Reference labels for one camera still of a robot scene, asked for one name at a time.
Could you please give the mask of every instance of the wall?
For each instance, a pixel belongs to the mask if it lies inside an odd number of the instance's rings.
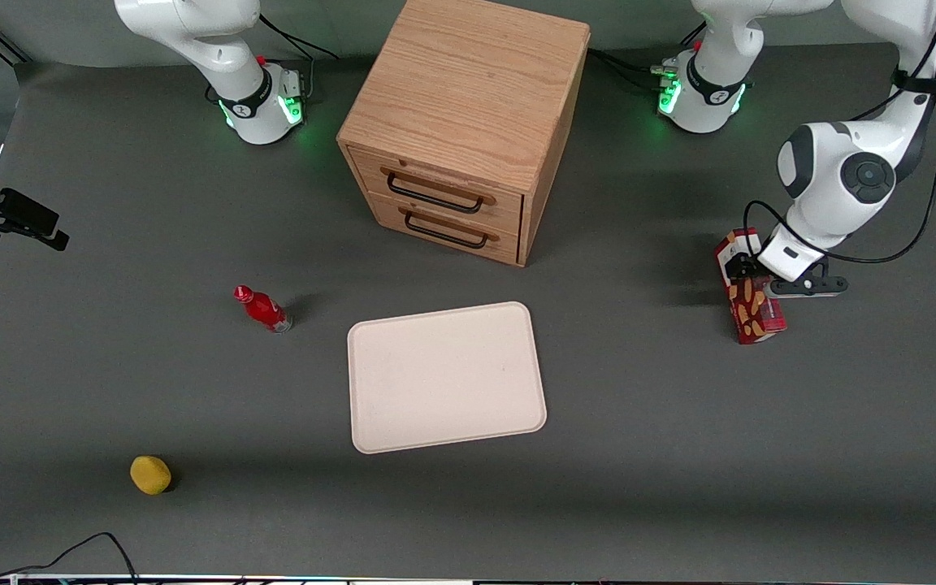
[[[603,49],[676,43],[700,18],[686,0],[501,0],[528,10],[591,24],[591,45]],[[341,55],[375,54],[402,0],[262,0],[262,12],[296,36]],[[770,45],[861,43],[839,4],[813,15],[765,19]],[[182,63],[175,53],[134,36],[111,0],[0,0],[0,29],[37,60],[94,67]],[[293,50],[264,26],[242,34],[271,57]]]

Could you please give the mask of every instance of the white tray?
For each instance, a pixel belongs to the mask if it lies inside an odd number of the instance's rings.
[[[547,421],[530,310],[499,303],[349,330],[353,444],[362,453],[513,436]]]

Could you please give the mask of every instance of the plastic bottle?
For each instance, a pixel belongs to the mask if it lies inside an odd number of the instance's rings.
[[[233,289],[233,296],[245,305],[248,316],[265,325],[266,329],[283,333],[291,328],[291,319],[266,293],[255,292],[242,284]]]

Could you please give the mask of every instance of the wooden drawer cabinet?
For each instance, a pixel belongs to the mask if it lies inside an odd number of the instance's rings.
[[[521,195],[443,177],[441,173],[410,167],[405,160],[386,159],[356,148],[349,148],[349,152],[368,195],[392,197],[454,221],[519,233]]]
[[[389,229],[498,262],[515,263],[519,241],[516,234],[453,221],[430,211],[413,210],[409,205],[390,197],[372,196],[370,208],[375,212],[378,223]]]
[[[380,225],[525,266],[588,38],[484,0],[406,0],[338,132]]]

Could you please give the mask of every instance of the yellow ball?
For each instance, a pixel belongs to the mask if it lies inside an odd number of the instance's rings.
[[[168,470],[168,466],[152,455],[140,455],[133,459],[129,475],[136,487],[140,488],[140,492],[149,496],[157,496],[164,492],[171,483],[171,471]]]

